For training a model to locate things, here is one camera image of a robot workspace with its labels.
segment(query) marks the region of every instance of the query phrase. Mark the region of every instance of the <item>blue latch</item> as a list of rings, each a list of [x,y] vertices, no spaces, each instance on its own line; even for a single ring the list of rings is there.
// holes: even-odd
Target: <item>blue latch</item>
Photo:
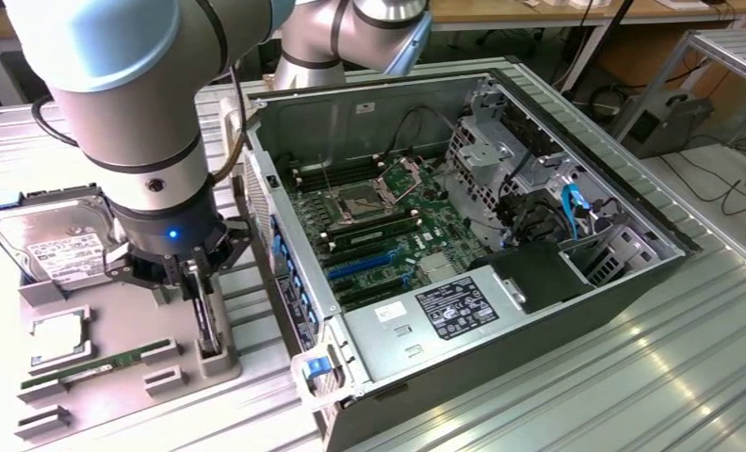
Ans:
[[[21,192],[11,190],[0,190],[0,210],[21,205]]]
[[[333,370],[328,356],[321,356],[313,360],[306,361],[306,366],[302,369],[302,375],[306,380],[312,380],[320,375],[325,375]]]
[[[282,239],[280,235],[274,235],[274,238],[272,239],[272,252],[274,254],[280,254],[281,253],[281,245],[282,245]]]
[[[587,203],[583,194],[579,192],[576,184],[568,184],[563,187],[563,190],[560,191],[560,204],[563,205],[564,217],[571,224],[571,237],[576,240],[576,218],[574,217],[571,204],[579,205],[586,210],[590,210],[590,204]]]

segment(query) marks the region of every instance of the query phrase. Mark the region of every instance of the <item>ram slot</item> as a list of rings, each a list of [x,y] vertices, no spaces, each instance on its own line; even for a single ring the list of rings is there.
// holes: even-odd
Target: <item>ram slot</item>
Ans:
[[[373,162],[369,162],[348,167],[326,167],[325,172],[321,169],[301,172],[297,177],[300,178],[297,189],[304,193],[309,193],[328,188],[325,184],[326,177],[330,186],[342,186],[344,184],[375,179],[377,177],[377,168]]]
[[[395,223],[373,226],[356,233],[340,235],[329,242],[330,253],[344,252],[400,235],[413,233],[419,227],[420,218],[405,218]]]
[[[367,221],[360,221],[357,223],[353,223],[349,226],[344,226],[342,228],[336,229],[333,231],[325,231],[325,237],[326,237],[328,240],[333,240],[333,238],[336,238],[341,235],[354,233],[356,231],[361,231],[364,229],[368,229],[372,226],[391,224],[391,223],[395,223],[396,221],[399,221],[404,218],[416,217],[416,214],[417,214],[417,211],[415,209],[407,209],[403,212],[397,212],[396,214],[391,214],[385,217],[377,217],[377,218],[373,218],[373,219],[368,219]]]

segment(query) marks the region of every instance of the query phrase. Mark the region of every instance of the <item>hard drive label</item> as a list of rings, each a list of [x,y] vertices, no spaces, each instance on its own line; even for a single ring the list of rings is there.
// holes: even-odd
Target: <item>hard drive label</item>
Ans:
[[[445,341],[499,318],[471,277],[416,296],[436,335]]]
[[[103,271],[102,246],[95,234],[78,235],[27,246],[37,263],[57,283],[90,278]]]

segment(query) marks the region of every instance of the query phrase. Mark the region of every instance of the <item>workbench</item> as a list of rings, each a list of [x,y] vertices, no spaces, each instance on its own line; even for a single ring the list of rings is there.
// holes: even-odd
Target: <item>workbench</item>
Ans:
[[[746,450],[746,249],[638,163],[523,65],[500,58],[437,63],[415,74],[496,68],[702,247],[667,282],[599,330],[443,403],[352,450]],[[349,81],[380,75],[350,73]],[[246,83],[245,91],[265,86]],[[197,94],[208,162],[224,150],[218,101]],[[67,132],[53,105],[46,117]],[[61,171],[63,159],[74,171]],[[78,150],[45,137],[25,105],[0,108],[0,189],[90,182]],[[229,190],[216,190],[222,211]],[[250,256],[221,276],[240,353],[237,379],[91,428],[39,450],[317,451],[320,431],[301,408],[288,355]],[[17,272],[0,265],[0,350],[10,327]],[[2,410],[14,409],[0,363],[0,450],[19,446]]]
[[[746,24],[746,0],[730,0],[730,2],[735,9],[735,17],[730,21],[728,27],[739,28]],[[615,14],[620,3],[620,0],[612,0],[608,7],[594,8],[588,12],[584,25],[594,26],[594,30],[583,52],[574,62],[563,89],[570,89],[579,77],[587,59],[604,36],[610,18]],[[433,0],[431,9],[435,15],[432,30],[455,32],[576,26],[580,24],[586,13],[583,9],[568,6],[551,7],[543,2],[531,8],[520,0]],[[635,0],[622,24],[715,22],[719,19],[711,8],[675,11],[658,4],[655,0]],[[0,55],[3,52],[18,50],[19,44],[11,30],[10,21],[5,11],[0,9]],[[25,102],[23,94],[0,59],[0,103],[2,105],[18,105]]]

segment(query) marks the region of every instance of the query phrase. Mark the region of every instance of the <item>metal extrusion frame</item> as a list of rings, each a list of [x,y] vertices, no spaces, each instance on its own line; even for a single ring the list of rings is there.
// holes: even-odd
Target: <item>metal extrusion frame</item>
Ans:
[[[520,64],[491,58],[424,65],[415,73],[489,68],[521,87],[703,252],[603,328],[352,451],[746,449],[744,250]],[[361,72],[348,78],[379,75]],[[264,90],[262,83],[245,84],[245,91]],[[205,150],[217,161],[224,159],[218,101],[230,95],[224,87],[197,95]],[[50,105],[46,116],[58,119]],[[55,124],[63,130],[62,121]],[[61,146],[31,125],[27,107],[1,108],[0,187],[31,184],[25,174],[35,153],[49,159],[78,155],[59,152]],[[46,187],[53,182],[47,176],[34,181]],[[229,187],[221,186],[216,196],[220,207],[230,209]],[[0,305],[13,285],[11,272],[0,274]],[[149,438],[154,450],[224,450],[236,444],[248,451],[321,449],[318,427],[288,376],[288,352],[250,256],[221,276],[221,286],[240,377],[39,450],[133,450]],[[0,449],[11,450],[18,440],[1,422],[0,415]]]
[[[626,120],[611,127],[611,134],[618,141],[624,139],[628,129],[638,121],[651,95],[663,86],[671,71],[678,66],[683,55],[694,49],[711,61],[719,63],[746,80],[746,28],[726,30],[687,31],[676,43],[670,56],[654,76],[638,101],[632,104]]]

